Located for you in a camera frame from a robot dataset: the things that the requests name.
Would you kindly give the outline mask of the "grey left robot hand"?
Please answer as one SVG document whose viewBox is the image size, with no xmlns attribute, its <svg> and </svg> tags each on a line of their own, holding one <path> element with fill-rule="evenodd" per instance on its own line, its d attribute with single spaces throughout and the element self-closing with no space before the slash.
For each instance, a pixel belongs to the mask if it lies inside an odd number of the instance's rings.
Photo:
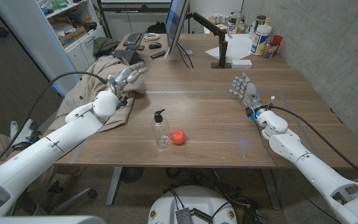
<svg viewBox="0 0 358 224">
<path fill-rule="evenodd" d="M 120 96 L 124 91 L 136 91 L 139 93 L 146 92 L 146 85 L 140 77 L 149 71 L 148 67 L 139 68 L 143 63 L 135 63 L 126 67 L 115 77 L 108 78 L 108 84 L 105 90 Z"/>
</svg>

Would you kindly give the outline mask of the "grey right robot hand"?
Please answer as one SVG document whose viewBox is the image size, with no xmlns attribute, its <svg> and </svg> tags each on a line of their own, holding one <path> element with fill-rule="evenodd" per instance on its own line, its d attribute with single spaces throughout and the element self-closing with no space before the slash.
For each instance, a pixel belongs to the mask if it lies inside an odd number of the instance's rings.
<svg viewBox="0 0 358 224">
<path fill-rule="evenodd" d="M 242 100 L 246 107 L 246 115 L 256 120 L 266 111 L 267 106 L 263 104 L 255 85 L 245 73 L 242 74 L 242 78 L 236 76 L 232 82 L 234 89 L 229 92 Z"/>
</svg>

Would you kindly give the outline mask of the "person's white gloved hand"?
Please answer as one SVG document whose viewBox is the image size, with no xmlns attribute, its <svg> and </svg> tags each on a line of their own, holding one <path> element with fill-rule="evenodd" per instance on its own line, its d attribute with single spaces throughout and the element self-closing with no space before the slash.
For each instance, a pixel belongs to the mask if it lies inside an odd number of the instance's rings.
<svg viewBox="0 0 358 224">
<path fill-rule="evenodd" d="M 13 151 L 22 151 L 39 140 L 40 132 L 38 131 L 38 126 L 32 119 L 28 119 L 20 131 L 18 123 L 11 121 L 10 129 L 11 139 L 18 134 L 11 146 Z"/>
</svg>

